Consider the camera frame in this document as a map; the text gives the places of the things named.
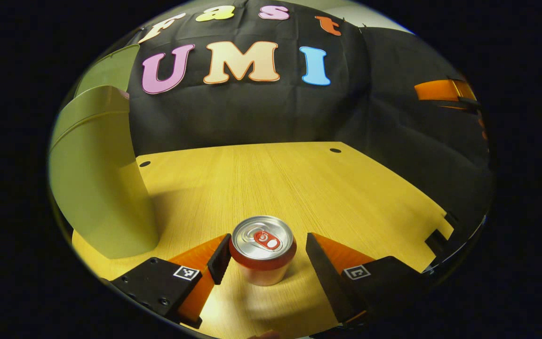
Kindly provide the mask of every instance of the black bracket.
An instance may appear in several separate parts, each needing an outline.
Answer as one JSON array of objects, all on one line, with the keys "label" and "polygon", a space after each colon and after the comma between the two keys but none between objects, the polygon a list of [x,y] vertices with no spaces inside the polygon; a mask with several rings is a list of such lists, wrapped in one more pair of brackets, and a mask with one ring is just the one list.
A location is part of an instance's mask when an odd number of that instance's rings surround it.
[{"label": "black bracket", "polygon": [[208,260],[208,270],[215,281],[215,285],[221,284],[221,280],[223,280],[227,266],[230,264],[230,241],[231,234],[227,234],[223,238],[223,241],[221,241],[219,244],[219,247],[217,247],[215,253],[213,253],[213,256],[211,256],[210,260]]},{"label": "black bracket", "polygon": [[422,273],[394,256],[338,274],[313,234],[307,235],[306,249],[336,319],[346,328],[402,310],[426,287]]},{"label": "black bracket", "polygon": [[482,105],[480,105],[480,102],[476,100],[464,98],[464,97],[457,97],[457,98],[459,99],[460,103],[466,104],[472,110],[477,110],[482,107]]},{"label": "black bracket", "polygon": [[[216,285],[220,285],[231,260],[229,242],[231,234],[226,234],[207,262],[208,270]],[[202,318],[190,322],[179,317],[177,310],[185,301],[202,273],[195,268],[181,266],[168,260],[150,258],[133,270],[111,281],[120,292],[140,303],[151,311],[175,323],[184,323],[192,328],[200,328]]]},{"label": "black bracket", "polygon": [[439,230],[434,230],[426,239],[426,245],[430,247],[435,256],[440,256],[447,245],[447,239]]},{"label": "black bracket", "polygon": [[447,212],[445,215],[445,220],[453,227],[453,229],[456,229],[459,225],[459,219],[454,216],[451,212]]},{"label": "black bracket", "polygon": [[142,306],[179,323],[176,311],[200,278],[199,270],[154,257],[111,283]]}]

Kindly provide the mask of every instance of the wooden table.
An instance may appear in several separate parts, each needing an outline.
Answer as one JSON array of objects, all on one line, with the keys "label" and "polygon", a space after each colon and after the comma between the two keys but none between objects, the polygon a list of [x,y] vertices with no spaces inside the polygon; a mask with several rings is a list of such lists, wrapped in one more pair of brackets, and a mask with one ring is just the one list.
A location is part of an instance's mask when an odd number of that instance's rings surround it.
[{"label": "wooden table", "polygon": [[140,171],[155,205],[159,245],[110,260],[75,232],[73,246],[100,277],[115,279],[151,256],[171,258],[254,215],[279,217],[294,233],[298,250],[277,285],[250,285],[230,262],[200,315],[197,331],[213,337],[277,330],[292,339],[338,325],[305,252],[307,232],[376,259],[393,255],[421,272],[434,259],[424,240],[435,229],[446,238],[453,231],[446,212],[419,189],[341,142],[197,148],[137,158],[144,161],[151,161]]}]

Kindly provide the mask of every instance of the aluminum can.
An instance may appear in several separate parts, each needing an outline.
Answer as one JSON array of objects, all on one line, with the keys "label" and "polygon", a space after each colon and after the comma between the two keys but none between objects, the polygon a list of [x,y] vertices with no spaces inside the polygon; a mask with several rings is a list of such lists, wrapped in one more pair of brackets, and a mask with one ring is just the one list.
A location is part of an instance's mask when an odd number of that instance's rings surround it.
[{"label": "aluminum can", "polygon": [[296,253],[296,242],[284,221],[259,215],[235,227],[230,253],[249,283],[269,286],[284,278]]}]

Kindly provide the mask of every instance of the pull tab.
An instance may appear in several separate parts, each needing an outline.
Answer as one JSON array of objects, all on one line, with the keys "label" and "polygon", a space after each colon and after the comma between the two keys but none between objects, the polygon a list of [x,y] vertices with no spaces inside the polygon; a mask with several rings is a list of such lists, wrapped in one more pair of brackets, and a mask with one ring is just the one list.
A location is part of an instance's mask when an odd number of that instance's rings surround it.
[{"label": "pull tab", "polygon": [[277,249],[281,245],[276,236],[264,230],[260,230],[254,234],[254,241],[268,250]]},{"label": "pull tab", "polygon": [[264,227],[266,228],[264,224],[256,225],[255,227],[252,227],[252,229],[248,230],[248,232],[244,233],[241,237],[244,241],[252,242],[254,241],[255,234],[263,231]]}]

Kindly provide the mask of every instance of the black fabric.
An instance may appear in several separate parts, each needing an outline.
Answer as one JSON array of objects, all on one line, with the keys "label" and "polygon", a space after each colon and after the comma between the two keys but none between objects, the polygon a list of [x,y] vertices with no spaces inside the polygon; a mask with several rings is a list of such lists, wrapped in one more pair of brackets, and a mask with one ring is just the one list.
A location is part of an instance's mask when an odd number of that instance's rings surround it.
[{"label": "black fabric", "polygon": [[[259,18],[260,8],[270,4],[288,8],[290,19]],[[200,9],[190,9],[159,36],[142,43],[128,87],[136,156],[205,146],[330,140],[354,107],[366,105],[367,51],[357,27],[287,2],[252,0],[245,8],[236,8],[230,19],[206,22],[195,20],[202,14]],[[339,23],[342,35],[322,30],[315,19],[319,15]],[[206,45],[217,41],[232,41],[241,52],[256,41],[277,43],[275,67],[280,79],[265,83],[244,77],[238,81],[226,68],[230,75],[226,83],[205,84],[211,62]],[[182,82],[168,92],[145,93],[142,62],[165,52],[159,79],[167,79],[174,65],[170,52],[189,43],[196,47],[189,53]],[[303,82],[305,56],[299,48],[305,46],[327,52],[329,86]]]},{"label": "black fabric", "polygon": [[389,28],[361,28],[361,34],[372,79],[369,110],[337,139],[382,163],[459,220],[447,256],[488,211],[493,188],[487,144],[477,116],[419,101],[414,86],[464,77],[417,36]]},{"label": "black fabric", "polygon": [[[284,21],[264,20],[267,5],[289,9]],[[419,37],[389,28],[358,28],[316,9],[275,1],[236,1],[234,17],[197,22],[194,7],[157,37],[144,41],[128,92],[129,122],[136,156],[207,146],[267,142],[341,141],[382,163],[459,219],[448,255],[465,242],[486,214],[492,195],[487,144],[476,110],[420,101],[414,86],[464,76]],[[165,13],[149,27],[178,13]],[[315,16],[337,22],[341,36],[321,29]],[[280,79],[205,84],[209,43],[233,41],[241,52],[256,41],[273,41]],[[187,71],[172,90],[150,95],[142,89],[142,62],[164,52],[159,79],[172,74],[173,49],[193,43]],[[327,52],[329,86],[304,83],[305,56],[299,47]],[[469,107],[466,103],[452,103]]]}]

